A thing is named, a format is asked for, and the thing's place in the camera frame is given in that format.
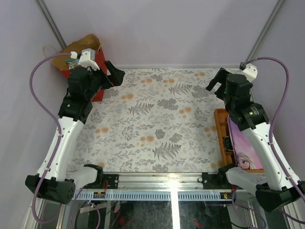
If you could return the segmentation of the teal snack packet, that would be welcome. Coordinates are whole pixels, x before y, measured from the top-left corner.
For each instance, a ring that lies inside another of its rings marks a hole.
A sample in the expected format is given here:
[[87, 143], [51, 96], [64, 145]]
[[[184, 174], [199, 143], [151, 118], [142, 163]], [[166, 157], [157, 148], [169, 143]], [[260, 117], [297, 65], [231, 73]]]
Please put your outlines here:
[[80, 66], [78, 59], [69, 59], [69, 60], [66, 60], [65, 63], [66, 63], [67, 69], [73, 69], [73, 68]]

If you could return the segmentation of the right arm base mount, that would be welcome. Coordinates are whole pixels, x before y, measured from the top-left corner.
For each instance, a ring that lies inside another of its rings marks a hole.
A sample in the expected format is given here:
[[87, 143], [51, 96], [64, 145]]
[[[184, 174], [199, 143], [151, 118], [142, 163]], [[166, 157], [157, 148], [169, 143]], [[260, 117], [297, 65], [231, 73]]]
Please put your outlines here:
[[226, 177], [228, 169], [229, 167], [221, 167], [217, 172], [203, 172], [197, 182], [203, 185], [203, 189], [231, 189], [233, 185]]

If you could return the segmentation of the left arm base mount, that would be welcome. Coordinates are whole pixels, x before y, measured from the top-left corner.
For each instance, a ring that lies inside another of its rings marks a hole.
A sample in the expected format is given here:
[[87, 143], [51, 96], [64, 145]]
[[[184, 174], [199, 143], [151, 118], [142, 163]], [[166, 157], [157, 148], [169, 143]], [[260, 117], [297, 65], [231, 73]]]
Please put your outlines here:
[[105, 174], [103, 168], [98, 165], [85, 164], [84, 167], [90, 167], [97, 171], [97, 176], [94, 182], [84, 186], [86, 189], [117, 189], [119, 183], [118, 174]]

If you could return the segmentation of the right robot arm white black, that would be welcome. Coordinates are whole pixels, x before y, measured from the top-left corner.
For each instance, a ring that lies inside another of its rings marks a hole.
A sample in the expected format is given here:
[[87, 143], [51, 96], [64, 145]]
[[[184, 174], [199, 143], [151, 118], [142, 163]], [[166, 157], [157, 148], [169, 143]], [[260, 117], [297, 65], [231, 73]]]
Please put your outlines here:
[[253, 84], [243, 74], [233, 74], [220, 68], [206, 90], [224, 101], [231, 120], [249, 140], [263, 167], [265, 178], [249, 173], [234, 164], [219, 169], [218, 185], [228, 188], [238, 186], [254, 195], [267, 212], [280, 209], [305, 195], [305, 183], [285, 159], [271, 130], [269, 117], [263, 107], [251, 101]]

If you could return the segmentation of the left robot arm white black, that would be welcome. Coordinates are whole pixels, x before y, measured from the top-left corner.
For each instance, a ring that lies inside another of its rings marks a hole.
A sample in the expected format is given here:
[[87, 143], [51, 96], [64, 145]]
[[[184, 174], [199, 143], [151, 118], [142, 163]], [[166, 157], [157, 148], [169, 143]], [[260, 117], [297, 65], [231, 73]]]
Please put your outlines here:
[[101, 166], [86, 164], [67, 174], [68, 159], [74, 151], [77, 137], [92, 110], [92, 100], [99, 90], [120, 86], [125, 72], [110, 61], [104, 62], [109, 75], [92, 67], [77, 67], [69, 72], [68, 88], [55, 119], [57, 130], [35, 175], [28, 175], [26, 187], [34, 198], [68, 204], [77, 189], [85, 186], [100, 188], [104, 184]]

